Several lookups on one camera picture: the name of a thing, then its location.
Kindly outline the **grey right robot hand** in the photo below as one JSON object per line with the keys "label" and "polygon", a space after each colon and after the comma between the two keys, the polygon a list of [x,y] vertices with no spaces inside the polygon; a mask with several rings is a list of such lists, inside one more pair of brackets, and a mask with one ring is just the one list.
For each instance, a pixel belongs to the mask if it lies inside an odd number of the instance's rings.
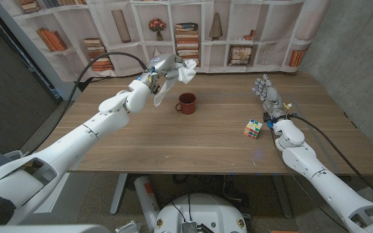
{"label": "grey right robot hand", "polygon": [[285,118],[284,103],[277,89],[273,86],[267,74],[257,78],[252,88],[253,93],[260,99],[264,111],[272,121]]}

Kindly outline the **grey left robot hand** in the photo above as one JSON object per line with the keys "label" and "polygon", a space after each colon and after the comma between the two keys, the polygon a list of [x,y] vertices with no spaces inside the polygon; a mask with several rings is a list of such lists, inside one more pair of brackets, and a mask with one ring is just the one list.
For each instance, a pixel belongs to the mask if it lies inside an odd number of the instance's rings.
{"label": "grey left robot hand", "polygon": [[172,80],[179,76],[178,69],[186,66],[181,57],[166,53],[152,58],[145,71],[154,78]]}

